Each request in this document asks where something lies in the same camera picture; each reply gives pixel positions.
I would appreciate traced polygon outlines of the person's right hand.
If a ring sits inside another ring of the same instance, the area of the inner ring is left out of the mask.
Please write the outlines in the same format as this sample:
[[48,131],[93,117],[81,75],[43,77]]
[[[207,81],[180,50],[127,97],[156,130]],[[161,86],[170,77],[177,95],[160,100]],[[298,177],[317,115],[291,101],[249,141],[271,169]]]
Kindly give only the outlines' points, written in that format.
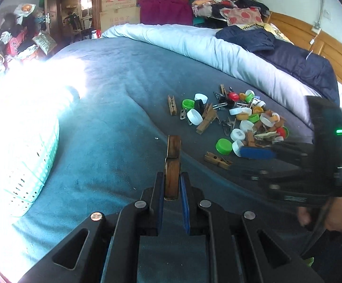
[[[342,232],[342,197],[336,197],[325,208],[328,212],[325,217],[324,227],[329,231]],[[297,212],[299,223],[307,227],[312,222],[312,215],[306,207],[299,207]]]

